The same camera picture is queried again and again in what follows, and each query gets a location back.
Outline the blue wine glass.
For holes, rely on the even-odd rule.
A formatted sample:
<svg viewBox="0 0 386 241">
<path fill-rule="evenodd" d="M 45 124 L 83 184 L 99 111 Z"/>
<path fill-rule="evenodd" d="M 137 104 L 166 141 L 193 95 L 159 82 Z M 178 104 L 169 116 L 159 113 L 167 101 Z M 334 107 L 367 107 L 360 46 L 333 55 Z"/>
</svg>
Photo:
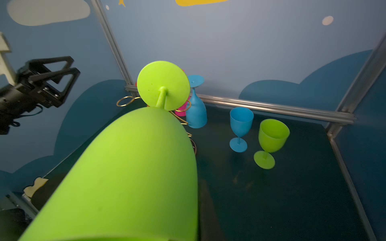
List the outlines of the blue wine glass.
<svg viewBox="0 0 386 241">
<path fill-rule="evenodd" d="M 197 96 L 196 88 L 205 82 L 200 75 L 190 75 L 188 77 L 192 89 L 189 109 L 186 111 L 188 126 L 193 129 L 199 129 L 207 124 L 207 110 L 204 102 Z"/>
<path fill-rule="evenodd" d="M 253 119 L 254 113 L 248 108 L 236 107 L 230 111 L 230 126 L 236 135 L 229 143 L 233 151 L 243 153 L 247 150 L 247 142 L 242 137 L 250 131 Z"/>
</svg>

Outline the pink wine glass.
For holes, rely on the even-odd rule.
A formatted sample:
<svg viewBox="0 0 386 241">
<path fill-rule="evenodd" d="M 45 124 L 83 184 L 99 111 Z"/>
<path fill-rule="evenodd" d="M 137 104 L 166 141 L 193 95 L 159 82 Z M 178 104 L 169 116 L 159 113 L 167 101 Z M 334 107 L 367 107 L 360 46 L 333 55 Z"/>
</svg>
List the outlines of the pink wine glass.
<svg viewBox="0 0 386 241">
<path fill-rule="evenodd" d="M 178 117 L 184 117 L 186 116 L 186 110 L 187 108 L 190 106 L 190 98 L 188 98 L 188 100 L 185 102 L 184 105 L 182 105 L 181 107 L 179 107 L 177 110 L 175 110 L 175 115 L 178 116 Z"/>
</svg>

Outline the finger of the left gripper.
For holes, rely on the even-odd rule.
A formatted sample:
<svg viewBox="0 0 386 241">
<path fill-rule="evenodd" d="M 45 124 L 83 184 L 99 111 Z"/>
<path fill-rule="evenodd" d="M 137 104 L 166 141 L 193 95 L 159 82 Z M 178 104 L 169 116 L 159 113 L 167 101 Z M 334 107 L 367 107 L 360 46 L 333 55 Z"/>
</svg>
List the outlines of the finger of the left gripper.
<svg viewBox="0 0 386 241">
<path fill-rule="evenodd" d="M 63 91 L 59 91 L 47 83 L 47 81 L 54 81 L 54 79 L 58 79 L 57 83 L 59 83 L 67 75 L 71 75 L 72 78 Z M 32 75 L 28 78 L 28 83 L 32 84 L 34 88 L 29 92 L 29 95 L 39 104 L 63 104 L 79 75 L 80 71 L 77 68 Z"/>
<path fill-rule="evenodd" d="M 45 74 L 59 70 L 69 69 L 74 60 L 70 56 L 55 58 L 33 59 L 26 62 L 27 69 L 33 74 Z"/>
</svg>

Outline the frame post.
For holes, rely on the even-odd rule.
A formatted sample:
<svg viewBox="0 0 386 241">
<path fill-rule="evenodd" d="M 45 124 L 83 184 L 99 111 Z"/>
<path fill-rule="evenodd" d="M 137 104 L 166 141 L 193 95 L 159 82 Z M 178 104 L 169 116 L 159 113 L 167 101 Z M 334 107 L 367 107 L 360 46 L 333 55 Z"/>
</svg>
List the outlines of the frame post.
<svg viewBox="0 0 386 241">
<path fill-rule="evenodd" d="M 101 1 L 98 0 L 92 0 L 91 1 L 93 9 L 98 17 L 98 20 L 101 24 L 101 27 L 103 29 L 103 32 L 105 34 L 105 37 L 108 41 L 108 44 L 110 46 L 110 49 L 114 55 L 114 58 L 116 59 L 116 62 L 118 64 L 118 67 L 121 71 L 121 74 L 126 82 L 125 89 L 126 91 L 130 91 L 131 87 L 134 86 L 132 78 L 130 76 L 130 73 L 126 67 L 125 60 L 123 58 L 122 52 L 119 48 L 119 45 L 117 43 L 117 40 L 114 36 L 114 33 L 110 27 L 107 15 L 104 11 L 104 7 L 102 5 Z"/>
<path fill-rule="evenodd" d="M 361 101 L 379 78 L 381 73 L 386 68 L 386 36 L 382 36 L 380 42 L 361 68 L 360 72 L 352 82 L 338 108 L 339 113 L 348 114 L 354 120 L 351 124 L 357 121 L 354 111 L 357 109 Z"/>
</svg>

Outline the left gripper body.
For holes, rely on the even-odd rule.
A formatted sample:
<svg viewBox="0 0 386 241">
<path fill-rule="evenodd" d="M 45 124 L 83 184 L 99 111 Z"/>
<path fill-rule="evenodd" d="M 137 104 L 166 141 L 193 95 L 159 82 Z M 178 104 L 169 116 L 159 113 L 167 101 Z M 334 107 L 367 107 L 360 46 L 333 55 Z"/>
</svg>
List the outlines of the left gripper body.
<svg viewBox="0 0 386 241">
<path fill-rule="evenodd" d="M 63 104 L 63 92 L 48 83 L 58 84 L 63 78 L 63 70 L 35 71 L 25 70 L 19 75 L 21 82 L 16 86 L 1 88 L 1 135 L 8 134 L 10 127 L 18 127 L 15 121 L 25 117 L 25 112 L 35 108 L 60 107 Z"/>
</svg>

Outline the black glove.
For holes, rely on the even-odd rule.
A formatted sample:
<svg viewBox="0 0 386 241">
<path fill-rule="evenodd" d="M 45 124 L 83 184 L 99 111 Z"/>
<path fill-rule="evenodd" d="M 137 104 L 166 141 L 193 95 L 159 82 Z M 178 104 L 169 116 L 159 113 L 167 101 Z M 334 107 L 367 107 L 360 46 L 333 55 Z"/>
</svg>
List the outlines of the black glove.
<svg viewBox="0 0 386 241">
<path fill-rule="evenodd" d="M 43 206 L 46 204 L 46 202 L 49 200 L 64 178 L 65 175 L 57 175 L 49 179 L 33 194 L 31 203 L 38 211 L 43 208 Z"/>
</svg>

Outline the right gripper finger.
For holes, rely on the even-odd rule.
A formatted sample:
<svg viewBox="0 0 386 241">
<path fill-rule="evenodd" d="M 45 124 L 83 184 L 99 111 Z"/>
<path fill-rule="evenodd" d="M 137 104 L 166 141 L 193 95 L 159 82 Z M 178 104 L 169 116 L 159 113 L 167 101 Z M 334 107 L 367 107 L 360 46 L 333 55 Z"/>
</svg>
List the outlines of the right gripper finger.
<svg viewBox="0 0 386 241">
<path fill-rule="evenodd" d="M 225 241 L 205 180 L 199 180 L 199 241 Z"/>
</svg>

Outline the rear frame bar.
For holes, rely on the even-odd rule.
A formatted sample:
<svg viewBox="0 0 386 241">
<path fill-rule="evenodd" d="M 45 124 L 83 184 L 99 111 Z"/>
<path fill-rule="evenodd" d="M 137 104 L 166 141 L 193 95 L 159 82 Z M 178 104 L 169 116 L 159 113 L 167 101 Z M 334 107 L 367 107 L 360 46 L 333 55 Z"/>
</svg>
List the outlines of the rear frame bar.
<svg viewBox="0 0 386 241">
<path fill-rule="evenodd" d="M 326 111 L 273 103 L 257 102 L 242 99 L 233 99 L 211 95 L 197 95 L 204 103 L 215 104 L 228 107 L 246 107 L 251 110 L 315 119 L 319 121 L 339 123 L 342 125 L 352 125 L 357 120 L 354 114 L 338 111 Z"/>
</svg>

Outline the right frame post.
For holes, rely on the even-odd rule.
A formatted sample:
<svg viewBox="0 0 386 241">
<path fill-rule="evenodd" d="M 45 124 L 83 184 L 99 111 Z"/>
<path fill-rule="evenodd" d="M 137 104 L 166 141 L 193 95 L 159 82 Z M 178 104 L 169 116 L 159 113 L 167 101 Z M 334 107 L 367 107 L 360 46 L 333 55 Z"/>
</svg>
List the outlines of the right frame post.
<svg viewBox="0 0 386 241">
<path fill-rule="evenodd" d="M 360 72 L 352 82 L 338 108 L 339 113 L 348 114 L 354 120 L 351 124 L 357 121 L 354 111 L 357 109 L 361 101 L 379 78 L 381 73 L 386 68 L 386 36 L 382 36 L 380 42 L 361 68 Z"/>
</svg>

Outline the left frame post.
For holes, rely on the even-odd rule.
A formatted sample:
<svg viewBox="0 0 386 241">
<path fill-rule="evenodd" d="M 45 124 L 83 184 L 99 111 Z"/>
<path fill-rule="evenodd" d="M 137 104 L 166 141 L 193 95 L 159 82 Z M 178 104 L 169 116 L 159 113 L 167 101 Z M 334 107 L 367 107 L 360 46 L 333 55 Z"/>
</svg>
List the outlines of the left frame post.
<svg viewBox="0 0 386 241">
<path fill-rule="evenodd" d="M 125 60 L 123 58 L 122 52 L 119 48 L 119 45 L 117 43 L 117 40 L 114 36 L 114 33 L 110 27 L 107 15 L 104 11 L 104 7 L 102 5 L 101 1 L 98 0 L 92 0 L 91 1 L 93 9 L 98 17 L 98 20 L 101 24 L 101 27 L 103 29 L 103 32 L 105 34 L 105 37 L 108 41 L 108 44 L 110 46 L 110 49 L 114 55 L 114 58 L 116 59 L 116 62 L 118 64 L 118 67 L 121 71 L 121 74 L 126 82 L 125 89 L 126 91 L 130 91 L 131 87 L 134 86 L 132 78 L 130 76 L 130 73 L 126 67 Z"/>
</svg>

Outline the green wine glass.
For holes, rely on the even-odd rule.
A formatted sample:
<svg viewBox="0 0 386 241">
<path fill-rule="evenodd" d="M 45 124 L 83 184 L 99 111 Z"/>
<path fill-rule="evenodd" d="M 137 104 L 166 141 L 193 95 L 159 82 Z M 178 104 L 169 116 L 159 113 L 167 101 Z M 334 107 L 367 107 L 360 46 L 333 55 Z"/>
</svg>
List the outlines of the green wine glass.
<svg viewBox="0 0 386 241">
<path fill-rule="evenodd" d="M 260 123 L 258 141 L 262 151 L 257 151 L 253 158 L 262 169 L 269 170 L 275 166 L 272 153 L 279 151 L 290 136 L 288 126 L 277 119 L 265 119 Z"/>
<path fill-rule="evenodd" d="M 106 127 L 87 147 L 22 241 L 196 241 L 198 175 L 188 134 L 172 114 L 190 94 L 185 72 L 147 64 L 145 107 Z"/>
</svg>

